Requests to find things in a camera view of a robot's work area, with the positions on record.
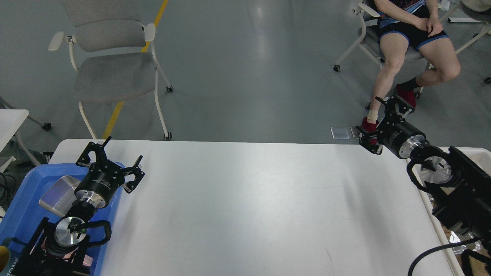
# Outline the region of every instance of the yellow floor line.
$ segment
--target yellow floor line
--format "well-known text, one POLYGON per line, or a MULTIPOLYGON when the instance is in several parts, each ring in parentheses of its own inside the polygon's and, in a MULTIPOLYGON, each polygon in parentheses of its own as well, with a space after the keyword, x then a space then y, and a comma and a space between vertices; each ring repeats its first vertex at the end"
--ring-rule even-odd
POLYGON ((102 134, 102 139, 107 139, 109 135, 111 135, 112 128, 116 124, 116 120, 118 119, 119 112, 123 108, 124 102, 118 102, 116 108, 112 112, 111 119, 109 119, 108 125, 106 126, 106 130, 104 130, 104 134, 102 134))
MULTIPOLYGON (((164 13, 165 7, 167 6, 167 3, 169 0, 164 0, 162 2, 162 5, 160 6, 159 12, 157 13, 157 16, 155 17, 154 24, 155 24, 155 29, 159 25, 160 19, 162 18, 162 14, 164 13)), ((148 46, 150 45, 150 42, 146 42, 145 46, 141 48, 141 52, 145 53, 147 52, 148 46)), ((118 119, 119 113, 121 112, 121 109, 123 108, 124 102, 118 102, 116 105, 116 108, 112 112, 111 119, 109 119, 108 125, 106 126, 106 130, 104 130, 104 134, 102 134, 102 139, 107 139, 109 135, 111 135, 112 129, 114 128, 114 125, 116 124, 116 120, 118 119)))

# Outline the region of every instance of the shoe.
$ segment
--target shoe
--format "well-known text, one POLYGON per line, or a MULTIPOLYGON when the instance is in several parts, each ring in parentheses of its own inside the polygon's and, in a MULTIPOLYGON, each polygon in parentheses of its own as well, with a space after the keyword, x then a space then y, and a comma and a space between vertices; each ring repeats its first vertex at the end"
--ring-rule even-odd
MULTIPOLYGON (((361 122, 361 127, 364 128, 368 132, 374 132, 377 130, 377 126, 379 124, 379 121, 375 124, 369 123, 367 120, 367 117, 363 118, 363 121, 361 122)), ((377 139, 370 139, 370 145, 376 145, 377 144, 377 139)))
POLYGON ((408 102, 409 105, 412 106, 412 111, 411 113, 414 112, 416 109, 416 98, 414 97, 414 91, 412 90, 405 90, 401 88, 401 85, 398 84, 396 85, 396 88, 394 89, 395 94, 401 98, 403 98, 406 102, 408 102))

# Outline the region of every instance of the black cable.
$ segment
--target black cable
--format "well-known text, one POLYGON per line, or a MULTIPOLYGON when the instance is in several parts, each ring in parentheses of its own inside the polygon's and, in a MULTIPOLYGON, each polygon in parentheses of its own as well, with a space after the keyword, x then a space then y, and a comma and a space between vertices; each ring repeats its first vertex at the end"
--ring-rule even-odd
POLYGON ((11 197, 13 195, 12 195, 12 191, 8 188, 6 176, 11 177, 14 180, 14 188, 17 187, 17 179, 15 179, 15 177, 12 175, 4 174, 2 172, 0 172, 0 175, 3 177, 3 180, 5 182, 5 185, 0 183, 0 187, 5 189, 5 197, 7 198, 8 205, 10 205, 12 203, 11 197))
POLYGON ((411 263, 411 265, 409 266, 408 276, 412 276, 412 271, 416 267, 416 264, 419 261, 421 261, 421 259, 423 259, 424 257, 430 255, 431 253, 434 253, 434 252, 437 252, 437 251, 440 251, 440 250, 443 250, 443 249, 447 249, 447 248, 452 248, 452 247, 457 247, 457 246, 463 246, 463 245, 472 244, 472 243, 475 243, 477 241, 479 241, 478 238, 472 238, 472 239, 467 240, 467 241, 463 241, 463 242, 459 242, 459 243, 447 244, 447 245, 438 246, 438 247, 435 247, 435 248, 426 250, 425 252, 423 252, 419 256, 417 256, 414 259, 414 261, 411 263))
POLYGON ((3 181, 5 182, 5 184, 2 184, 0 183, 0 187, 4 188, 5 189, 5 197, 7 198, 7 203, 8 205, 10 205, 9 203, 9 189, 7 187, 7 178, 5 177, 5 175, 3 173, 0 172, 0 175, 3 177, 3 181))

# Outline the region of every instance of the aluminum disc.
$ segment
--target aluminum disc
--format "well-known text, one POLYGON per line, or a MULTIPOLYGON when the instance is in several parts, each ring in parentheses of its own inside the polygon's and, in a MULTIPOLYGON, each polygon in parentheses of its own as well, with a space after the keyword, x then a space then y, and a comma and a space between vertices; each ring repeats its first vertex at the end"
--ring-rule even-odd
POLYGON ((409 137, 399 148, 399 156, 403 159, 409 158, 411 156, 412 150, 414 150, 417 146, 423 144, 425 142, 425 137, 423 135, 415 135, 409 137))
POLYGON ((421 181, 428 181, 435 184, 443 184, 450 181, 450 179, 452 178, 452 168, 445 159, 443 159, 442 157, 433 156, 427 158, 425 162, 427 161, 431 161, 431 164, 436 171, 423 168, 422 166, 419 174, 421 181))
POLYGON ((55 240, 61 246, 70 247, 78 244, 85 238, 85 233, 70 233, 68 224, 70 224, 72 220, 78 220, 81 221, 81 223, 84 223, 84 221, 79 218, 68 217, 60 220, 56 225, 55 240))

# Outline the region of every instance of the shorts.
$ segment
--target shorts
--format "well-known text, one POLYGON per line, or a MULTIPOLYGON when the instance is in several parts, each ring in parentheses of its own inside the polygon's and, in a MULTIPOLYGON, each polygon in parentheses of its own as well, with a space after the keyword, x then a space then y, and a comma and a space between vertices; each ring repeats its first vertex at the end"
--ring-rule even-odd
MULTIPOLYGON (((430 12, 425 5, 419 7, 412 14, 419 18, 430 17, 430 12)), ((428 37, 428 33, 425 30, 420 30, 416 26, 404 22, 391 23, 383 27, 382 29, 376 28, 376 32, 379 36, 379 43, 380 38, 382 38, 382 36, 384 36, 385 34, 391 32, 400 33, 408 40, 409 45, 413 46, 416 51, 418 51, 421 46, 425 45, 428 42, 439 38, 448 37, 447 33, 444 30, 438 34, 428 37)))

